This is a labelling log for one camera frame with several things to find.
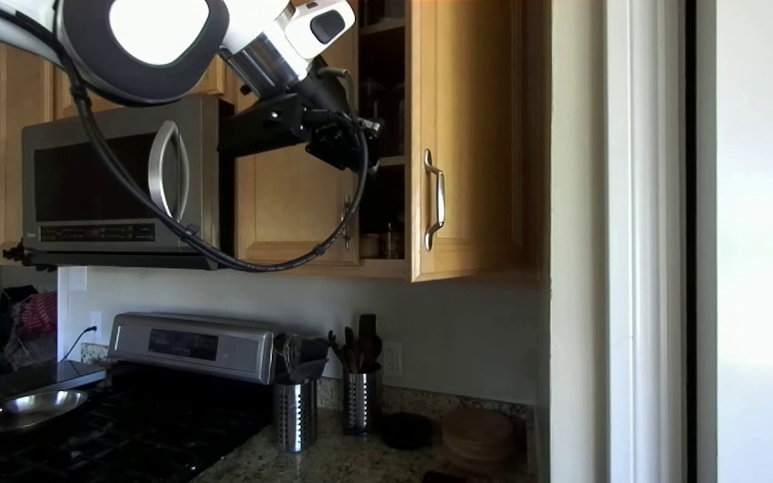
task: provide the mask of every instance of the stovetop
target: stovetop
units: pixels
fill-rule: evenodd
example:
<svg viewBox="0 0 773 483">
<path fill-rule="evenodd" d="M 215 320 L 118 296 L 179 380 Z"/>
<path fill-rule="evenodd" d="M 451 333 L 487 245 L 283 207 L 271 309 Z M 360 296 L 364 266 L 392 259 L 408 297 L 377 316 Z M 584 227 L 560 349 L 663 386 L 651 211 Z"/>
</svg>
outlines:
<svg viewBox="0 0 773 483">
<path fill-rule="evenodd" d="M 0 434 L 0 481 L 191 481 L 271 422 L 271 386 L 118 363 L 87 402 Z"/>
</svg>

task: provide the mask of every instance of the microwave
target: microwave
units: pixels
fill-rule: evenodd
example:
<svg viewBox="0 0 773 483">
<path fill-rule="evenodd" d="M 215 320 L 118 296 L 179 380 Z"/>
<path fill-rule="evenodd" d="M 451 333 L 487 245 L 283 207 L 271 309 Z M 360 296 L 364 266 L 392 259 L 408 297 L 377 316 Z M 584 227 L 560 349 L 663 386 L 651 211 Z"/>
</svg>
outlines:
<svg viewBox="0 0 773 483">
<path fill-rule="evenodd" d="M 96 113 L 105 139 L 133 183 L 223 253 L 234 247 L 234 159 L 220 153 L 230 115 L 234 108 L 211 93 Z M 208 269 L 118 186 L 78 117 L 27 127 L 20 160 L 27 266 Z"/>
</svg>

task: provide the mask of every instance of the stainless steel stove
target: stainless steel stove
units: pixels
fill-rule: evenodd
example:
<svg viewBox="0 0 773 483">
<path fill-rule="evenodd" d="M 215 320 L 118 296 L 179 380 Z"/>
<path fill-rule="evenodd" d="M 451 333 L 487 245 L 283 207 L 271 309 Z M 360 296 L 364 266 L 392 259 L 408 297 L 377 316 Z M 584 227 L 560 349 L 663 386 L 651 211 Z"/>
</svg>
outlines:
<svg viewBox="0 0 773 483">
<path fill-rule="evenodd" d="M 0 431 L 0 481 L 191 481 L 271 424 L 281 336 L 215 316 L 121 314 L 87 402 Z"/>
</svg>

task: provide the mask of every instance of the utensil holder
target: utensil holder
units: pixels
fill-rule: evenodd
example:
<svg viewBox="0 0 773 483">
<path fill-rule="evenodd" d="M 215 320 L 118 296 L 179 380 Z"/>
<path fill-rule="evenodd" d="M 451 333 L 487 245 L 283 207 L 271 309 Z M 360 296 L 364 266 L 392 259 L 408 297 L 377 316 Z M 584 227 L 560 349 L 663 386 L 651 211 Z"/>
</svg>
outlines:
<svg viewBox="0 0 773 483">
<path fill-rule="evenodd" d="M 316 434 L 316 384 L 273 384 L 273 437 L 279 450 L 300 453 Z"/>
<path fill-rule="evenodd" d="M 342 430 L 371 431 L 381 416 L 381 369 L 342 372 Z"/>
</svg>

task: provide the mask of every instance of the cabinet door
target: cabinet door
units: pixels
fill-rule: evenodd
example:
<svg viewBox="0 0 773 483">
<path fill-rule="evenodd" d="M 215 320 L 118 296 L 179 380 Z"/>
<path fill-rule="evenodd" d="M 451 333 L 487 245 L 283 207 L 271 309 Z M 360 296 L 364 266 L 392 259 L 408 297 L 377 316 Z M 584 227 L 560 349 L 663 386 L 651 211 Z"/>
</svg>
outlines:
<svg viewBox="0 0 773 483">
<path fill-rule="evenodd" d="M 53 117 L 53 65 L 0 46 L 0 253 L 20 242 L 20 128 Z"/>
<path fill-rule="evenodd" d="M 204 73 L 204 78 L 194 86 L 194 93 L 223 93 L 226 89 L 226 65 L 223 58 L 211 58 L 208 70 Z M 96 96 L 87 92 L 87 100 L 92 100 L 92 110 L 93 113 L 101 113 L 101 110 L 114 110 L 121 104 L 105 100 L 105 96 Z M 73 117 L 74 115 L 74 104 L 73 104 L 73 96 L 69 96 L 69 80 L 62 70 L 57 70 L 57 117 Z"/>
<path fill-rule="evenodd" d="M 357 31 L 342 35 L 328 54 L 329 66 L 357 70 Z M 318 245 L 351 198 L 355 175 L 310 159 L 304 145 L 238 159 L 235 167 L 235 257 L 254 262 L 289 259 Z M 349 231 L 318 266 L 357 262 L 357 235 Z"/>
<path fill-rule="evenodd" d="M 411 278 L 509 269 L 524 253 L 524 0 L 408 9 Z"/>
</svg>

